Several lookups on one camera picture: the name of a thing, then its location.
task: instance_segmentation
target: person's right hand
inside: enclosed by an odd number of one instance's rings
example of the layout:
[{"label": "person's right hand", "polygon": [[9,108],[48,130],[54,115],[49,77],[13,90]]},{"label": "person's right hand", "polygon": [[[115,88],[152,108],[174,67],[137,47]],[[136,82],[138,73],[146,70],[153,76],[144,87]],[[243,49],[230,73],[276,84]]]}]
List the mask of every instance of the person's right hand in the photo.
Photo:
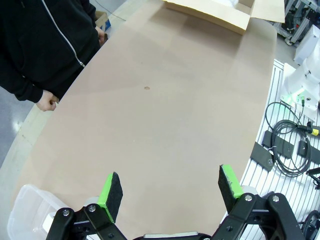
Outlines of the person's right hand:
[{"label": "person's right hand", "polygon": [[59,99],[47,90],[43,90],[41,99],[36,103],[36,106],[43,112],[53,111],[56,109],[56,103]]}]

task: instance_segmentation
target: person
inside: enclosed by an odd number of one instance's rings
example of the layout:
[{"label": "person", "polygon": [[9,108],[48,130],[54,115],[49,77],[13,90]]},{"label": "person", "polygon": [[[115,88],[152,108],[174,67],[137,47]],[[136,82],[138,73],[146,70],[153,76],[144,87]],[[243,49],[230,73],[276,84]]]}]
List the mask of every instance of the person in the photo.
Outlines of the person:
[{"label": "person", "polygon": [[0,86],[20,101],[53,111],[105,33],[89,0],[3,0]]}]

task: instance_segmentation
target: cardboard box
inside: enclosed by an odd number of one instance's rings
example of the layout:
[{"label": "cardboard box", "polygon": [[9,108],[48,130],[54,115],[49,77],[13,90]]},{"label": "cardboard box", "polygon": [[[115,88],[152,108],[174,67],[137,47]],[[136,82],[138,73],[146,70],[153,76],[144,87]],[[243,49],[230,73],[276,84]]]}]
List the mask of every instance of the cardboard box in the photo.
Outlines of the cardboard box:
[{"label": "cardboard box", "polygon": [[163,1],[169,9],[207,20],[241,35],[245,33],[250,18],[285,22],[284,0],[239,0],[233,6],[222,4],[222,0]]},{"label": "cardboard box", "polygon": [[111,26],[107,13],[95,11],[95,24],[105,32]]}]

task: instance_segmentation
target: yellow label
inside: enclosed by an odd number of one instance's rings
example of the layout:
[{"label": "yellow label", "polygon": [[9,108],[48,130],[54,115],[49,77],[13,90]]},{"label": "yellow label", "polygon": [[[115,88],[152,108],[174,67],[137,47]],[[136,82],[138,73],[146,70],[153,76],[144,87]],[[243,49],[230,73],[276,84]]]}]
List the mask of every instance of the yellow label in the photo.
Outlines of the yellow label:
[{"label": "yellow label", "polygon": [[318,136],[319,135],[319,130],[318,129],[312,129],[312,135]]}]

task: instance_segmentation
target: hand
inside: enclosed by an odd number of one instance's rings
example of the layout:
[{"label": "hand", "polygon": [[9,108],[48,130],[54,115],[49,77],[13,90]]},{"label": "hand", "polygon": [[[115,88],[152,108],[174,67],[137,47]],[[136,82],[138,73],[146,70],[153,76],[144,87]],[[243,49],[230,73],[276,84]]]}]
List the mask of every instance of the hand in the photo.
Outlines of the hand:
[{"label": "hand", "polygon": [[95,27],[95,30],[98,32],[98,38],[100,45],[105,43],[105,32],[101,30],[99,27]]},{"label": "hand", "polygon": [[51,92],[43,90],[42,97],[36,106],[43,112],[53,111],[56,109],[56,103],[59,103],[59,99]]}]

